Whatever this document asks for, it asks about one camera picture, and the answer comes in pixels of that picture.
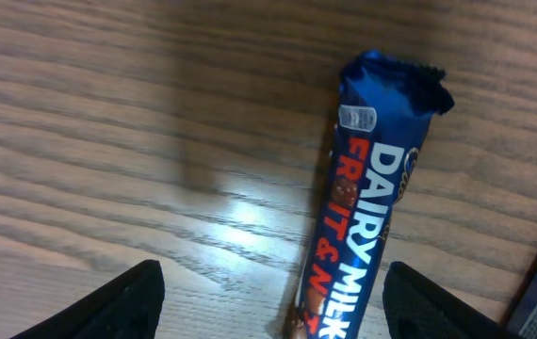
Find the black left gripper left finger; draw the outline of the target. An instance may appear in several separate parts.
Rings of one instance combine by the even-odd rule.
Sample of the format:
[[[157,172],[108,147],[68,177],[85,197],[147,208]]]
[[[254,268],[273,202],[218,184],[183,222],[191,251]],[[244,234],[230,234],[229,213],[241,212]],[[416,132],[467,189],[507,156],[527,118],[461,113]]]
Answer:
[[[145,260],[12,339],[154,339],[164,298],[161,265]]]

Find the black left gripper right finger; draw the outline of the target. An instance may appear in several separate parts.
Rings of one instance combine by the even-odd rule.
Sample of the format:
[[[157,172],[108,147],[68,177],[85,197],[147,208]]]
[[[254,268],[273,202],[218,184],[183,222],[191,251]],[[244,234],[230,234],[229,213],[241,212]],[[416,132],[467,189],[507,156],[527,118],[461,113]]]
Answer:
[[[518,339],[402,262],[390,265],[382,302],[392,339]]]

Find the Dairy Milk chocolate bar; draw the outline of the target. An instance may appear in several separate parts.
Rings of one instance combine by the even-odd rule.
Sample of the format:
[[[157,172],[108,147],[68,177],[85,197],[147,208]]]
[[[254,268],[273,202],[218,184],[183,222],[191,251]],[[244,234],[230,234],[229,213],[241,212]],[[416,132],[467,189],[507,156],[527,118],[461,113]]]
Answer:
[[[355,338],[402,198],[436,115],[443,69],[368,51],[339,75],[334,143],[288,338]]]

